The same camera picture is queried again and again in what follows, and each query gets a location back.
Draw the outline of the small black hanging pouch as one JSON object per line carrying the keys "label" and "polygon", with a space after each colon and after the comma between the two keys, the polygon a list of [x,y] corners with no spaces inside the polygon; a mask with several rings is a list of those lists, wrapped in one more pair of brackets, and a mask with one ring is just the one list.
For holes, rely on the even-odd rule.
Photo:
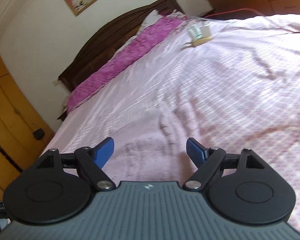
{"label": "small black hanging pouch", "polygon": [[45,132],[42,128],[35,130],[32,134],[36,140],[42,140],[45,137]]}

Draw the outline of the yellow wooden wardrobe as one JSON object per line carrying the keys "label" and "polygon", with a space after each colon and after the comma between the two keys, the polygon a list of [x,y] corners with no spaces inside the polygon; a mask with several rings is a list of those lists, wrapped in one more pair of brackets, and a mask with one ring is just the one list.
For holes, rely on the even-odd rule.
{"label": "yellow wooden wardrobe", "polygon": [[[45,137],[33,132],[42,128]],[[0,200],[6,187],[42,154],[53,130],[23,95],[0,56]]]}

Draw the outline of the pink checked bedspread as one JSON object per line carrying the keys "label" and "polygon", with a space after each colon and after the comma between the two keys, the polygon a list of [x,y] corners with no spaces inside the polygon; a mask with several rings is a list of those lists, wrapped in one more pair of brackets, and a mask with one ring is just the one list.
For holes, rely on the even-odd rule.
{"label": "pink checked bedspread", "polygon": [[300,15],[212,21],[188,46],[185,25],[74,109],[49,148],[63,153],[112,137],[104,171],[122,180],[174,180],[195,171],[193,137],[229,153],[250,148],[296,193],[300,231]]}

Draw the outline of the dark wooden headboard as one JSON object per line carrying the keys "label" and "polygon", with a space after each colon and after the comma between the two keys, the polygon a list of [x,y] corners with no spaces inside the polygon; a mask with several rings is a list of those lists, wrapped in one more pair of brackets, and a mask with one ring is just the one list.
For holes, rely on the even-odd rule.
{"label": "dark wooden headboard", "polygon": [[142,22],[153,10],[169,15],[174,10],[183,12],[177,0],[157,0],[125,12],[102,26],[85,43],[73,62],[60,74],[58,80],[69,92],[97,72],[131,37],[136,35]]}

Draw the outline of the power strip with chargers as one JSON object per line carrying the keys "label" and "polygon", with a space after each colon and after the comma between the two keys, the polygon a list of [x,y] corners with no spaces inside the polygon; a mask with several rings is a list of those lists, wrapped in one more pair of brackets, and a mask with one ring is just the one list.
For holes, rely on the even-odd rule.
{"label": "power strip with chargers", "polygon": [[188,26],[187,32],[191,38],[193,47],[200,46],[212,40],[208,23],[196,23]]}

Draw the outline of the magenta quilted pillow cover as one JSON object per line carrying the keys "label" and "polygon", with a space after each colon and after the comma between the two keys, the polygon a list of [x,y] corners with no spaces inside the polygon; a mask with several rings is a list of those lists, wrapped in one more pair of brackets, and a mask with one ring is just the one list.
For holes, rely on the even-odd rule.
{"label": "magenta quilted pillow cover", "polygon": [[146,55],[183,22],[185,22],[184,18],[163,16],[155,24],[147,26],[129,45],[74,89],[67,101],[67,112],[73,111],[109,81]]}

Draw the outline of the white pillow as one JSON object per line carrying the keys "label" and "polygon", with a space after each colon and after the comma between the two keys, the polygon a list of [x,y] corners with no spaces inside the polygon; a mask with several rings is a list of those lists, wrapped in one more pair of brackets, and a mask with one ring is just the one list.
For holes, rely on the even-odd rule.
{"label": "white pillow", "polygon": [[144,31],[147,27],[154,25],[155,23],[158,22],[158,20],[160,20],[163,16],[161,14],[159,14],[159,12],[157,10],[153,10],[151,11],[146,18],[143,20],[141,27],[138,29],[136,35],[132,36],[131,38],[129,38],[126,43],[121,46],[114,54],[114,56],[116,54],[118,54],[120,51],[122,51],[126,46],[128,46],[134,39],[137,38],[137,36],[139,34],[141,34],[142,31]]}

